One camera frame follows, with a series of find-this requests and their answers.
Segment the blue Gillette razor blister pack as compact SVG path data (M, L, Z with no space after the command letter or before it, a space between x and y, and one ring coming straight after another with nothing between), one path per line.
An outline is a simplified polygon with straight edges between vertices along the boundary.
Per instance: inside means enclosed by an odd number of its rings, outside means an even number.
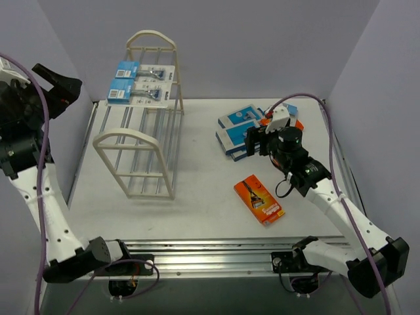
M174 66L141 64L138 61L121 61L115 72L116 79L134 79L138 82L170 82L175 76Z

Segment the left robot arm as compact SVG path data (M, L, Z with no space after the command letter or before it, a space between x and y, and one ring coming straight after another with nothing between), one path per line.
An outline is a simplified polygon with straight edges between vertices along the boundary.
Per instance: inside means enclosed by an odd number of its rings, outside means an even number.
M41 64L32 70L49 82L37 88L1 59L1 170L25 201L41 234L41 276L66 284L108 267L125 275L133 262L120 240L102 237L81 242L63 212L68 205L59 187L47 123L79 97L82 82Z

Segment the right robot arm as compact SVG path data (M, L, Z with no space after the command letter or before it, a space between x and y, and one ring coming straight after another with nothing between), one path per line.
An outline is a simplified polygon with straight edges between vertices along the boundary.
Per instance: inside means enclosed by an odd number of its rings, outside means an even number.
M404 275L410 247L375 226L335 185L331 173L302 146L303 132L284 127L267 133L250 127L245 137L247 155L259 147L273 166L304 199L315 205L350 245L343 249L308 236L292 247L292 265L301 271L324 268L348 278L359 294L373 298L382 287Z

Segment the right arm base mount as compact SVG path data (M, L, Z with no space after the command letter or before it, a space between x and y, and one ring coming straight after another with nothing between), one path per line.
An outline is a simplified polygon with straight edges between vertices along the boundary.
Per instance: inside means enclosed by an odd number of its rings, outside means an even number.
M319 273L328 272L320 266L312 266L305 262L301 262L293 256L292 251L275 251L271 252L272 270L277 274L288 273Z

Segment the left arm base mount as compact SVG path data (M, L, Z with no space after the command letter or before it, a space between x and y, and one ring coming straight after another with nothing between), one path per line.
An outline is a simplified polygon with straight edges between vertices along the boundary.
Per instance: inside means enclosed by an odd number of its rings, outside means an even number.
M131 257L122 257L121 260L134 259L148 262L154 262L154 255L150 253L134 254ZM140 264L139 262L126 262L114 264L106 268L103 276L151 276L154 273L151 266Z

